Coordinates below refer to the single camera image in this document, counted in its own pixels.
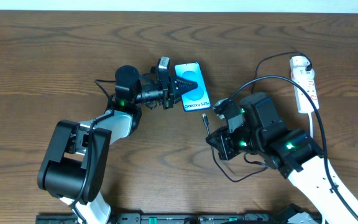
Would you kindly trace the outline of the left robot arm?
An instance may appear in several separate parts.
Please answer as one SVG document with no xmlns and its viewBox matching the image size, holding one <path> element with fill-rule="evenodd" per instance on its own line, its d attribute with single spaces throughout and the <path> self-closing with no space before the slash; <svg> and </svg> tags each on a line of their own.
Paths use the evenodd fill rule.
<svg viewBox="0 0 358 224">
<path fill-rule="evenodd" d="M 152 67 L 140 75 L 130 65 L 115 72 L 115 92 L 108 95 L 105 112 L 82 122 L 57 123 L 37 177 L 37 185 L 66 203 L 78 223 L 108 223 L 112 208 L 100 192 L 109 147 L 138 127 L 141 106 L 173 107 L 198 84 L 171 76 L 168 67 Z"/>
</svg>

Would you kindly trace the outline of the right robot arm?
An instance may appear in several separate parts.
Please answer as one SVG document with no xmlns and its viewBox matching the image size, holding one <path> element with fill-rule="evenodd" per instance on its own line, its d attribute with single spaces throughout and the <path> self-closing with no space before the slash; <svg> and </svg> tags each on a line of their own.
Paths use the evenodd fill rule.
<svg viewBox="0 0 358 224">
<path fill-rule="evenodd" d="M 206 142 L 228 161 L 244 152 L 259 155 L 264 165 L 298 188 L 328 223 L 358 223 L 358 200 L 344 185 L 317 142 L 302 129 L 288 129 L 271 97 L 247 96 L 236 105 L 226 98 L 213 106 L 226 126 Z"/>
</svg>

